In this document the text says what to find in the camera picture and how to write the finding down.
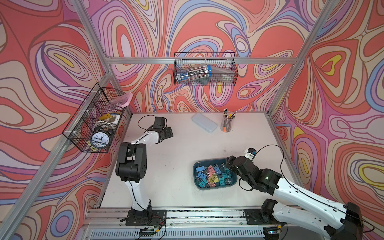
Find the large teal binder clip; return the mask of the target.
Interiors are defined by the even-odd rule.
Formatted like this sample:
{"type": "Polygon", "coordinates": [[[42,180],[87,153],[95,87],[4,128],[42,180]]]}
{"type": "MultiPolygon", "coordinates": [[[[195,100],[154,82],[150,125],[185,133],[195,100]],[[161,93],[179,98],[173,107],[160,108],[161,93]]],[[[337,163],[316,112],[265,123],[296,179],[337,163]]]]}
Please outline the large teal binder clip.
{"type": "Polygon", "coordinates": [[[220,177],[219,178],[219,185],[220,186],[224,186],[226,183],[225,183],[225,178],[224,177],[220,177]]]}

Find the blue binder clip top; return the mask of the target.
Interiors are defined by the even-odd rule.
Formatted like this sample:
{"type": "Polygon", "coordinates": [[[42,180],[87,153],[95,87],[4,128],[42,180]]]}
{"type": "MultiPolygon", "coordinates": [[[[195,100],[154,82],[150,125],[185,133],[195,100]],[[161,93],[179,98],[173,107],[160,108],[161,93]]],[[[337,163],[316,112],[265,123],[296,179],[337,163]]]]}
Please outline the blue binder clip top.
{"type": "Polygon", "coordinates": [[[220,168],[218,166],[215,166],[214,170],[215,170],[215,174],[216,175],[221,175],[222,174],[222,172],[221,172],[221,170],[220,170],[220,168]]]}

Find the blue binder clip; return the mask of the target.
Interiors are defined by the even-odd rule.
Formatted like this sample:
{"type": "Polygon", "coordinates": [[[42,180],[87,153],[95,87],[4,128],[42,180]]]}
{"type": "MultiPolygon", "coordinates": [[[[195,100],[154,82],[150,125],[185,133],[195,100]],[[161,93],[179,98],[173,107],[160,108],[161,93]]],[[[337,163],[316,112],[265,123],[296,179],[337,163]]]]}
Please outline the blue binder clip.
{"type": "Polygon", "coordinates": [[[196,171],[197,172],[203,172],[206,168],[204,166],[201,166],[201,167],[197,167],[196,168],[196,171]]]}
{"type": "Polygon", "coordinates": [[[222,174],[222,172],[221,172],[221,170],[220,170],[220,168],[218,166],[215,166],[214,170],[215,170],[215,174],[216,175],[221,175],[222,174]]]}
{"type": "Polygon", "coordinates": [[[203,173],[203,172],[198,172],[197,178],[200,179],[200,180],[203,180],[203,179],[207,178],[207,175],[205,173],[203,173]]]}

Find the pink binder clip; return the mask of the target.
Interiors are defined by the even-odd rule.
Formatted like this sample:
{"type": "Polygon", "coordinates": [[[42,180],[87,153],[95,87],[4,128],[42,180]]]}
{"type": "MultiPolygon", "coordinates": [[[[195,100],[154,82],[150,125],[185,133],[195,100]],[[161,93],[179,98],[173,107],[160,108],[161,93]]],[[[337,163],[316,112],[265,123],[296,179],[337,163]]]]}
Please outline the pink binder clip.
{"type": "Polygon", "coordinates": [[[207,180],[207,185],[209,186],[209,188],[216,187],[216,184],[215,183],[211,183],[209,180],[207,180]]]}
{"type": "Polygon", "coordinates": [[[207,173],[208,173],[209,176],[212,176],[213,174],[216,173],[216,171],[215,171],[215,169],[214,169],[213,166],[209,166],[209,167],[207,168],[207,173]]]}

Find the dark teal storage tray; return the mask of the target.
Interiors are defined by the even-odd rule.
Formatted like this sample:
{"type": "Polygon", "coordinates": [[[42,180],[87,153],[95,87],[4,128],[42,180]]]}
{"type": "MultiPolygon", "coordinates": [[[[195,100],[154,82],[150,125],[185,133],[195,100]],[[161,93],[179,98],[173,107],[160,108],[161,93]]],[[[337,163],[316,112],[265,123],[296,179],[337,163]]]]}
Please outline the dark teal storage tray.
{"type": "Polygon", "coordinates": [[[226,159],[196,162],[193,166],[196,187],[200,190],[211,190],[234,186],[238,177],[225,166],[225,163],[226,159]]]}

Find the teal binder clip lone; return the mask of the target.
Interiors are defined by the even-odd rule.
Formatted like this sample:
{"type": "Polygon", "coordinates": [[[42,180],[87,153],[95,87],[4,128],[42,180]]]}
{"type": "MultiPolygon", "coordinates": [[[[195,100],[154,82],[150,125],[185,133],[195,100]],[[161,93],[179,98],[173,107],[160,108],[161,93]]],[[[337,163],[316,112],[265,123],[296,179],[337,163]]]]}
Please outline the teal binder clip lone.
{"type": "Polygon", "coordinates": [[[201,188],[201,189],[204,189],[204,188],[208,188],[209,186],[207,185],[207,182],[206,182],[206,179],[203,179],[203,180],[200,180],[200,179],[197,179],[196,180],[196,185],[201,188]]]}

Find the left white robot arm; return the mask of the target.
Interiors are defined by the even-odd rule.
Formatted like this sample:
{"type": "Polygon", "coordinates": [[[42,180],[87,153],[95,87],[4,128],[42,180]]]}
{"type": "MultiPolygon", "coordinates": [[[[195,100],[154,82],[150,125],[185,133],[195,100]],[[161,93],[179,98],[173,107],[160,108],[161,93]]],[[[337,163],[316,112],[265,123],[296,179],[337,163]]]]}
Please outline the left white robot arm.
{"type": "Polygon", "coordinates": [[[144,134],[131,142],[123,142],[118,152],[115,173],[128,187],[132,206],[127,217],[120,220],[128,227],[166,224],[166,210],[153,211],[151,199],[141,187],[140,181],[147,172],[147,148],[172,138],[172,128],[164,117],[155,117],[154,123],[144,134]]]}

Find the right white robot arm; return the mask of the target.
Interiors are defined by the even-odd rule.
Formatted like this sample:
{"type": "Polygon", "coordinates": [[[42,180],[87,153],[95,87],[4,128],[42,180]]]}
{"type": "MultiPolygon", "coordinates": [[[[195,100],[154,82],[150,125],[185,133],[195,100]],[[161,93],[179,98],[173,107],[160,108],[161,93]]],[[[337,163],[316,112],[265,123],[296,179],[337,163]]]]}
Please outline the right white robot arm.
{"type": "Polygon", "coordinates": [[[266,199],[250,218],[264,224],[290,224],[322,235],[328,240],[361,240],[364,224],[359,206],[341,204],[316,195],[271,169],[258,168],[245,156],[230,156],[226,167],[252,190],[267,193],[266,199]]]}

